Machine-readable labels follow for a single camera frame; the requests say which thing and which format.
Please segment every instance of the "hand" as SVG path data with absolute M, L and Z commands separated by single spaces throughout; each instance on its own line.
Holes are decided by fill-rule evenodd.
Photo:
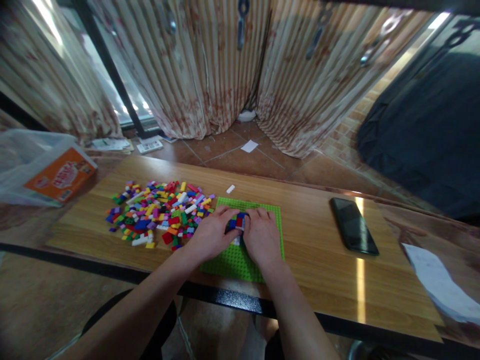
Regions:
M 224 234 L 227 223 L 239 212 L 240 210 L 230 209 L 226 205 L 217 206 L 216 210 L 198 225 L 185 249 L 200 263 L 216 257 L 242 233 L 235 229 Z
M 280 233 L 275 221 L 275 213 L 263 207 L 248 209 L 245 217 L 243 241 L 253 262 L 263 268 L 282 262 Z

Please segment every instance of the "phone screen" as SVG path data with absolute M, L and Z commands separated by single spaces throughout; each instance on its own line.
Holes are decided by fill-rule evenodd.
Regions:
M 330 201 L 345 246 L 352 251 L 379 255 L 367 223 L 354 201 L 334 197 Z

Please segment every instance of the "green baseplate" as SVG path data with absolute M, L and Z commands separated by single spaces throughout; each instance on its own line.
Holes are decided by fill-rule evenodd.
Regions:
M 260 204 L 256 202 L 248 202 L 230 199 L 226 197 L 219 197 L 216 203 L 219 205 L 228 205 L 232 209 L 240 209 L 245 212 L 247 209 L 265 208 L 269 212 L 275 213 L 276 226 L 280 232 L 280 251 L 281 257 L 285 260 L 284 255 L 284 237 L 282 234 L 282 217 L 280 215 L 280 206 Z M 254 283 L 265 283 L 262 273 L 255 263 L 250 259 L 250 256 L 245 248 L 245 245 L 240 246 L 230 244 L 230 246 L 223 251 L 216 258 L 204 262 L 200 266 L 200 271 L 207 274 L 221 275 L 226 278 L 235 278 L 251 281 Z

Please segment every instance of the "table edge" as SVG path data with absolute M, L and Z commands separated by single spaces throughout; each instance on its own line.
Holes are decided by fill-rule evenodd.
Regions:
M 147 271 L 125 268 L 119 265 L 106 264 L 67 254 L 14 244 L 0 243 L 0 251 L 46 261 L 136 285 L 141 283 L 150 274 Z M 232 290 L 186 281 L 178 291 L 178 295 L 268 318 L 277 318 L 275 307 L 271 300 Z M 399 351 L 407 350 L 409 353 L 433 357 L 435 359 L 453 359 L 453 357 L 458 357 L 459 355 L 460 358 L 465 359 L 473 359 L 475 356 L 480 357 L 480 349 L 457 341 L 442 338 L 443 343 L 441 343 L 361 324 L 332 315 L 317 312 L 315 314 L 327 333 L 369 343 L 378 343 Z

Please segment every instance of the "wooden table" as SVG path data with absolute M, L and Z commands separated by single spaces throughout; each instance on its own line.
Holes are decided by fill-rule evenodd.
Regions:
M 205 193 L 280 206 L 285 261 L 313 310 L 336 318 L 441 342 L 435 324 L 443 322 L 375 203 L 353 198 L 362 210 L 380 256 L 348 251 L 330 210 L 336 194 L 203 167 L 129 156 L 53 227 L 47 245 L 139 270 L 152 271 L 170 250 L 132 247 L 108 232 L 105 210 L 125 182 L 178 179 Z M 226 194 L 231 185 L 235 190 Z M 196 272 L 194 284 L 270 299 L 265 285 Z

